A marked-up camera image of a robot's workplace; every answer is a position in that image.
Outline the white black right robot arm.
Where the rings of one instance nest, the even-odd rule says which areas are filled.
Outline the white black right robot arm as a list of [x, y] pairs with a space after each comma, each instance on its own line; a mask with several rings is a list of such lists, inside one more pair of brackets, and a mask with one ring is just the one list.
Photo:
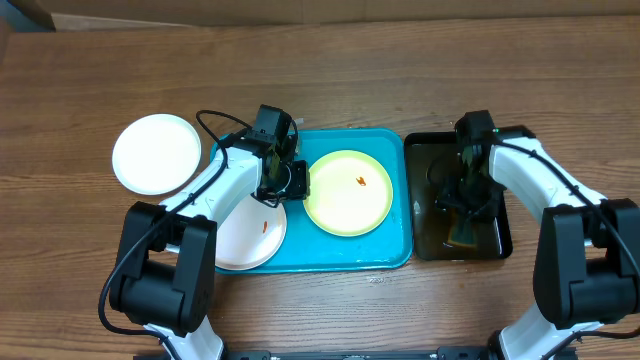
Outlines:
[[494, 333], [480, 359], [573, 359], [586, 337], [626, 340], [610, 332], [639, 311], [639, 207], [581, 184], [533, 136], [460, 136], [461, 174], [447, 179], [438, 205], [464, 222], [489, 219], [511, 191], [540, 229], [533, 273], [535, 302]]

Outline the green yellow sponge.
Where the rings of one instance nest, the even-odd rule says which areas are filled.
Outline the green yellow sponge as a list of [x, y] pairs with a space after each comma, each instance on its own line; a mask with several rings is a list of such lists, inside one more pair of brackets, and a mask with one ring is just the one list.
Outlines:
[[472, 222], [465, 215], [456, 211], [450, 215], [450, 228], [446, 244], [451, 247], [476, 248]]

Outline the yellow green plate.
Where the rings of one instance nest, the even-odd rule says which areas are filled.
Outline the yellow green plate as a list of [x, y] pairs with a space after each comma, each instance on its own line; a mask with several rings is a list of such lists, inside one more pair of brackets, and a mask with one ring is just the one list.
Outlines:
[[310, 168], [310, 195], [303, 202], [311, 221], [325, 232], [356, 237], [378, 227], [394, 199], [390, 175], [372, 156], [339, 150]]

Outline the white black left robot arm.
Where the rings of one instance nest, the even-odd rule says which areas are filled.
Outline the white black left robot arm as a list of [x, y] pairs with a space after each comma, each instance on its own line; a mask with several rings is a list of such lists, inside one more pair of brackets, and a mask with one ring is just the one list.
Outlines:
[[207, 318], [218, 228], [247, 197], [274, 207], [308, 196], [299, 143], [298, 133], [241, 130], [219, 140], [215, 159], [184, 192], [159, 205], [135, 203], [100, 295], [102, 325], [156, 338], [168, 359], [222, 358]]

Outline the cream white plate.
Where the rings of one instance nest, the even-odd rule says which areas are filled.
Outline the cream white plate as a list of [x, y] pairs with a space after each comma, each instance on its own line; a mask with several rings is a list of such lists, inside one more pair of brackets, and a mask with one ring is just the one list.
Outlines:
[[201, 159], [195, 128], [172, 114], [151, 114], [121, 132], [112, 150], [117, 180], [141, 195], [169, 193], [191, 178]]

